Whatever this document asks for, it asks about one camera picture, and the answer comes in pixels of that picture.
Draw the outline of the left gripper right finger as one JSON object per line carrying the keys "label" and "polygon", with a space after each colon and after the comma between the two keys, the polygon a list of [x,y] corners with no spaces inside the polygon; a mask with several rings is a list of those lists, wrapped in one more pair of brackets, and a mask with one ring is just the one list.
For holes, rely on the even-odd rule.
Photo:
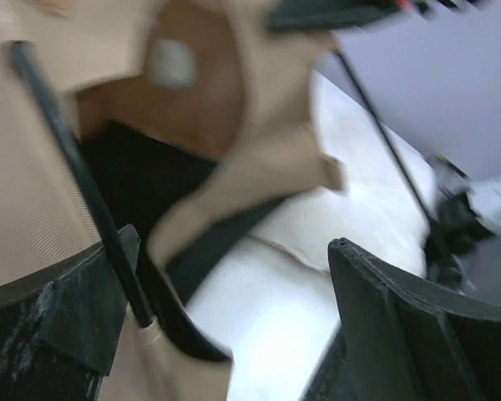
{"label": "left gripper right finger", "polygon": [[501,400],[501,306],[328,247],[347,367],[360,400]]}

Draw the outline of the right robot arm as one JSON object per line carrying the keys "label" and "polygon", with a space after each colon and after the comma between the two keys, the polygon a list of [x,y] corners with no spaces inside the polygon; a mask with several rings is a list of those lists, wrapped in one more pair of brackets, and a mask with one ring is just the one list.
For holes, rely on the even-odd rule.
{"label": "right robot arm", "polygon": [[[268,28],[273,32],[288,32],[361,27],[407,7],[414,8],[423,16],[431,12],[431,6],[425,1],[281,1],[270,13]],[[488,226],[488,214],[473,208],[473,192],[469,187],[446,194],[435,212],[429,210],[347,56],[340,50],[336,51],[336,56],[428,223],[430,233],[424,252],[428,260],[429,279],[456,288],[463,281],[457,258],[474,251],[479,242],[496,235],[494,228]]]}

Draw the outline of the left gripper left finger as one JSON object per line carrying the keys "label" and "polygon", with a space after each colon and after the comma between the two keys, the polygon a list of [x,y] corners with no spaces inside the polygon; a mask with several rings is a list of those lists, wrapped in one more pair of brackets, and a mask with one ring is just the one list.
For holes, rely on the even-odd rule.
{"label": "left gripper left finger", "polygon": [[0,400],[95,400],[127,298],[102,244],[0,287]]}

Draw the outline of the beige pet tent fabric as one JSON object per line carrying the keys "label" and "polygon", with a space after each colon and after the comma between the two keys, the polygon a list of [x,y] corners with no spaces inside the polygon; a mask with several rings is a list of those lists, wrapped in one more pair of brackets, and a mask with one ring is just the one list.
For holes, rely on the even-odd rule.
{"label": "beige pet tent fabric", "polygon": [[[231,352],[189,319],[174,280],[198,284],[290,195],[343,186],[311,117],[328,30],[273,32],[279,1],[0,1],[0,287],[102,244],[29,87],[8,54],[28,44],[116,225],[154,322],[127,299],[95,400],[224,400]],[[195,53],[187,89],[147,75],[157,38]]]}

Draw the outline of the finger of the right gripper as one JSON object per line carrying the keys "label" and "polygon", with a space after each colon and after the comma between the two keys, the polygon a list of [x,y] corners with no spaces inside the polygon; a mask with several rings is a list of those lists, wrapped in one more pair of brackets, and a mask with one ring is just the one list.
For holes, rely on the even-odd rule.
{"label": "finger of the right gripper", "polygon": [[334,30],[361,27],[401,12],[395,1],[284,0],[271,10],[270,30]]}

